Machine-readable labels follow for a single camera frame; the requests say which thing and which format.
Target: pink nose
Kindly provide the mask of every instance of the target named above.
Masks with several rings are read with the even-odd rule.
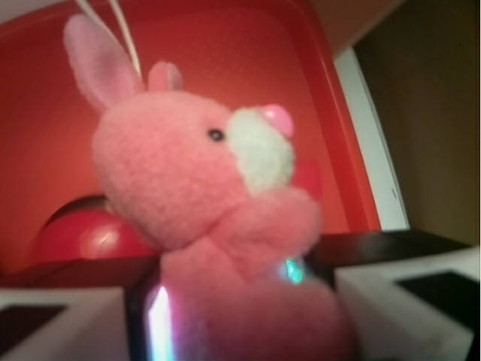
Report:
[[[270,104],[261,108],[262,116],[282,135],[291,138],[294,134],[294,122],[291,115],[280,105]]]

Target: pink plush bunny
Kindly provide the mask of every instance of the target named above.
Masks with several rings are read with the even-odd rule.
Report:
[[[349,359],[355,342],[330,289],[279,264],[319,234],[319,210],[288,185],[293,122],[276,105],[230,111],[181,91],[155,64],[147,89],[121,46],[77,15],[65,46],[102,116],[93,159],[115,209],[164,250],[177,359]]]

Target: white string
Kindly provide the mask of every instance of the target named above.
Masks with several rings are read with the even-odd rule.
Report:
[[[126,21],[126,17],[123,15],[122,8],[120,7],[117,0],[109,0],[109,4],[112,7],[115,18],[119,23],[120,30],[122,31],[123,38],[126,41],[132,64],[134,65],[137,73],[141,76],[141,63],[138,60],[137,50],[135,49],[134,41],[132,40],[132,36],[130,35],[130,29]]]
[[[116,39],[115,35],[112,33],[112,31],[108,28],[107,25],[102,21],[102,19],[97,15],[95,10],[90,6],[89,2],[87,0],[75,0],[77,5],[79,6],[80,9],[90,17],[93,21],[95,21],[97,24],[99,24],[102,28],[105,29],[105,31],[110,34],[110,36],[115,39],[115,41],[118,42]],[[122,31],[122,35],[124,37],[124,40],[126,41],[127,49],[129,51],[129,55],[132,61],[132,64],[134,66],[134,69],[137,71],[137,73],[141,76],[141,64],[138,58],[137,50],[135,49],[134,41],[132,40],[132,36],[130,34],[129,30],[129,25],[126,22],[126,19],[123,15],[122,8],[119,6],[119,3],[117,0],[109,0],[110,7],[112,8],[113,14],[115,15],[115,18],[120,26],[120,30]]]

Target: red ball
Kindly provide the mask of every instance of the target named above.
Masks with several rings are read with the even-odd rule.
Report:
[[[42,229],[33,242],[27,265],[146,256],[157,252],[146,246],[123,218],[95,209],[67,214]]]

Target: brown wall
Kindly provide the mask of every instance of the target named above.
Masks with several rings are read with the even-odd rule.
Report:
[[[355,50],[411,226],[479,244],[479,1],[409,0]]]
[[[404,0],[308,0],[334,54],[353,45]]]

